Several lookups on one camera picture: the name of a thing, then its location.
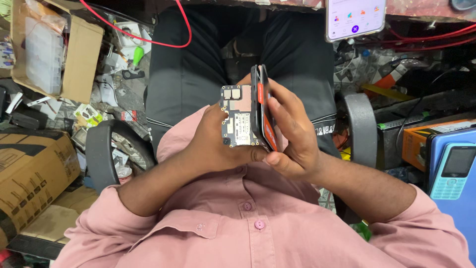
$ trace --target shirt sleeve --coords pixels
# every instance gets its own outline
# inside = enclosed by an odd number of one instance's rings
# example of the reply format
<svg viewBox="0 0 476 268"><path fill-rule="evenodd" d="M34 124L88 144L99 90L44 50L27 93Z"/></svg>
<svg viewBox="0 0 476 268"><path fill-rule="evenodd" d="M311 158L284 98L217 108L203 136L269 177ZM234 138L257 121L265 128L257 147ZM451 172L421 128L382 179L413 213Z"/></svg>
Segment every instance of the shirt sleeve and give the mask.
<svg viewBox="0 0 476 268"><path fill-rule="evenodd" d="M468 244L450 215L418 187L413 204L387 223L371 224L370 243L405 267L473 268Z"/></svg>
<svg viewBox="0 0 476 268"><path fill-rule="evenodd" d="M119 199L117 186L105 188L90 209L64 235L71 240L53 268L115 267L119 259L157 223L156 216L130 212Z"/></svg>

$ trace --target black pants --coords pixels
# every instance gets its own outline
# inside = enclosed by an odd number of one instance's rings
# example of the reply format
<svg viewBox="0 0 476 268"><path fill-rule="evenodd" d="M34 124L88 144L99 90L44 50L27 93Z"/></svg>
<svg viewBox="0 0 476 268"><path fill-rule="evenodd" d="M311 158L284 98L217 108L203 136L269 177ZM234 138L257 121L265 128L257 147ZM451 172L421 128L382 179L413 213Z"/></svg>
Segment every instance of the black pants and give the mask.
<svg viewBox="0 0 476 268"><path fill-rule="evenodd" d="M172 126L219 101L220 88L228 84L220 48L258 19L258 10L237 7L189 6L185 12L192 27L191 44L183 49L152 45L146 115L154 150ZM302 100L316 128L319 148L339 157L332 141L334 57L332 45L324 41L324 19L316 14L282 12L262 22L267 30L261 63L270 78ZM188 30L178 9L159 15L153 40L187 42Z"/></svg>

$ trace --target man's left hand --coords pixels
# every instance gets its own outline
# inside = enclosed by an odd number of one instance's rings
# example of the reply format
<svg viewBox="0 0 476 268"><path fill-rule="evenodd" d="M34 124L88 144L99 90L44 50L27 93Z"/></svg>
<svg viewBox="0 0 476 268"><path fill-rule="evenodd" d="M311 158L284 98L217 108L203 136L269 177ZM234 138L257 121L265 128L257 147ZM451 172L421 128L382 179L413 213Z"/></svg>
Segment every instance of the man's left hand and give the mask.
<svg viewBox="0 0 476 268"><path fill-rule="evenodd" d="M236 146L223 144L222 122L228 114L217 104L208 107L198 124L195 136L181 152L188 159L188 167L198 169L202 174L223 171L250 162L261 162L268 154L260 146Z"/></svg>

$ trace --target smartphone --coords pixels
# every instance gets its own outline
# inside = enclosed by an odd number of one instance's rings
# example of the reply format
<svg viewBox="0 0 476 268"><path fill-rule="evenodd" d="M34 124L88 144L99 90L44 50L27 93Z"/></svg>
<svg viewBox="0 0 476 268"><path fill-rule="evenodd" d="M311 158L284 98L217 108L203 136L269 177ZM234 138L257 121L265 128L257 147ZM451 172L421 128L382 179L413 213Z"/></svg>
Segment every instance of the smartphone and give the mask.
<svg viewBox="0 0 476 268"><path fill-rule="evenodd" d="M272 92L268 82L266 66L251 68L251 130L268 151L278 151L276 122L269 111L268 99Z"/></svg>
<svg viewBox="0 0 476 268"><path fill-rule="evenodd" d="M386 0L326 0L326 41L382 31L386 4Z"/></svg>
<svg viewBox="0 0 476 268"><path fill-rule="evenodd" d="M476 157L476 144L450 143L445 147L435 182L432 199L456 200L461 196Z"/></svg>

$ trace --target person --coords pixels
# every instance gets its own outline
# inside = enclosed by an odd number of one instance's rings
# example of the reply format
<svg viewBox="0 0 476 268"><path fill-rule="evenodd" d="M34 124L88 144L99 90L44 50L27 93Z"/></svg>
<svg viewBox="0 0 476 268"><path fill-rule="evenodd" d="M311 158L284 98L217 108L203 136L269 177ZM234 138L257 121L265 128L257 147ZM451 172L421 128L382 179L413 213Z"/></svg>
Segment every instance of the person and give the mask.
<svg viewBox="0 0 476 268"><path fill-rule="evenodd" d="M261 22L269 108L284 151L223 145L219 48L234 33L218 20L256 21L249 10L207 8L186 8L188 47L153 45L146 113L159 164L104 189L65 232L70 241L54 268L473 267L464 236L423 191L339 159L332 134L317 135L336 113L321 16L280 12ZM159 15L153 38L187 40L177 9ZM368 221L370 241L320 207L312 185Z"/></svg>

